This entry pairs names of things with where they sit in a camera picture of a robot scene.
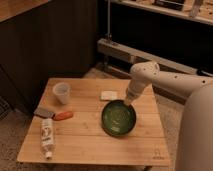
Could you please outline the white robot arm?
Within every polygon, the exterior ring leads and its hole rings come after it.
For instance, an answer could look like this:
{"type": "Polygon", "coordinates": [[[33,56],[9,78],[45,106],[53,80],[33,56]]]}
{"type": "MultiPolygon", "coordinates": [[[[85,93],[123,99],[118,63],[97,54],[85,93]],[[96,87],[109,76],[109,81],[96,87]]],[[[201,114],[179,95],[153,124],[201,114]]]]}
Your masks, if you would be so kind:
{"type": "Polygon", "coordinates": [[[184,105],[175,171],[213,171],[213,77],[162,71],[155,61],[134,64],[130,77],[126,105],[149,85],[184,105]]]}

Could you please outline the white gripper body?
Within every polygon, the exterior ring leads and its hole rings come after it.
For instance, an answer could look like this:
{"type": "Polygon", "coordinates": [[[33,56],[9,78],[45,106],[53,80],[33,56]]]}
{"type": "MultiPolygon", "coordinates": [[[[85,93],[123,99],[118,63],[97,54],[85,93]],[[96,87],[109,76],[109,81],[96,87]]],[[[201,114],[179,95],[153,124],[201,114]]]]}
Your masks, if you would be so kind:
{"type": "Polygon", "coordinates": [[[126,89],[126,97],[125,99],[132,100],[132,102],[137,99],[144,89],[146,88],[146,84],[142,83],[138,80],[132,79],[126,89]]]}

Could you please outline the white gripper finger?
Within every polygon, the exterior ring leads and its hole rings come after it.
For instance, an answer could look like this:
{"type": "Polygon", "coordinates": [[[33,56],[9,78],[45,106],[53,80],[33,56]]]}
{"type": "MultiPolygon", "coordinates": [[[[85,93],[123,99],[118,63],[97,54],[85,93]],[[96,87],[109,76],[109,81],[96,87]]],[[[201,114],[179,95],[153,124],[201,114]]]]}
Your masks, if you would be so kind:
{"type": "Polygon", "coordinates": [[[129,100],[129,99],[125,99],[125,100],[124,100],[124,104],[125,104],[126,106],[130,106],[131,103],[132,103],[132,100],[129,100]]]}

